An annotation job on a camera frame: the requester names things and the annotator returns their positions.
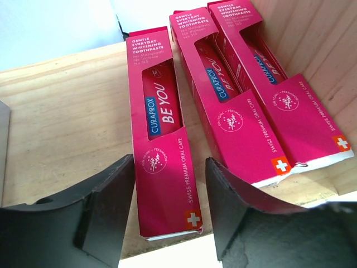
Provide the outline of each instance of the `white cross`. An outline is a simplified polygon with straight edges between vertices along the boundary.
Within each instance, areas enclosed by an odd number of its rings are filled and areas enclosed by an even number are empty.
[[[348,148],[348,146],[347,146],[347,144],[348,144],[348,142],[347,141],[344,141],[342,138],[338,138],[338,145],[340,145],[340,146],[342,146],[344,149],[347,149]]]
[[[278,165],[275,165],[277,167],[277,169],[281,169],[282,171],[286,171],[286,167],[288,166],[288,164],[284,163],[281,160],[278,160]]]
[[[191,218],[187,219],[187,222],[192,223],[193,227],[197,227],[197,222],[200,221],[200,217],[196,217],[196,213],[191,213]]]

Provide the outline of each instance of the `white wall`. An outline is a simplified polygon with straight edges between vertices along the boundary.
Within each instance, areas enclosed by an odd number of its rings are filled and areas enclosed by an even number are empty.
[[[109,0],[0,0],[0,71],[122,40]]]
[[[207,6],[214,0],[110,0],[124,32],[169,26],[169,15],[174,10],[188,10]]]

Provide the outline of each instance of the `cardboard box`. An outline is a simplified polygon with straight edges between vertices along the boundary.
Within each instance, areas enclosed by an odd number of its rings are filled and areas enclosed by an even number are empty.
[[[201,233],[167,27],[131,33],[126,42],[140,234],[157,240]]]
[[[291,167],[253,92],[228,101],[217,96],[210,72],[224,67],[205,67],[196,47],[218,33],[207,8],[174,13],[170,23],[213,157],[257,187],[287,177]]]
[[[262,18],[249,0],[218,1],[208,8],[220,31],[216,45],[243,90],[254,90],[293,172],[353,157],[351,145],[302,74],[287,78],[258,32]]]

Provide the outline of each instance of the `toothpaste tube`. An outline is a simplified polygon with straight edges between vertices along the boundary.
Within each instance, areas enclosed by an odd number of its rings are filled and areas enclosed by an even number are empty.
[[[235,88],[235,84],[213,47],[205,40],[196,42],[195,46],[219,102],[224,103],[236,97],[238,91]]]
[[[260,68],[268,78],[269,82],[273,85],[277,85],[285,80],[285,78],[277,71],[277,69],[269,62],[269,60],[261,53],[257,48],[248,44],[251,52]]]
[[[169,134],[181,127],[175,73],[165,61],[143,71],[148,138]]]

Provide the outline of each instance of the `toothpaste box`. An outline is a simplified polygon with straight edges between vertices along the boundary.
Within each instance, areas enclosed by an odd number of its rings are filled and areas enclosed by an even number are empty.
[[[287,78],[259,34],[262,18],[249,0],[218,1],[208,8],[219,28],[216,46],[243,91],[254,90],[293,172],[353,157],[351,145],[302,74]]]
[[[213,157],[256,187],[287,177],[291,167],[256,97],[239,92],[210,42],[218,29],[207,8],[175,12],[170,24]]]
[[[167,27],[126,39],[140,234],[202,232],[190,145]]]

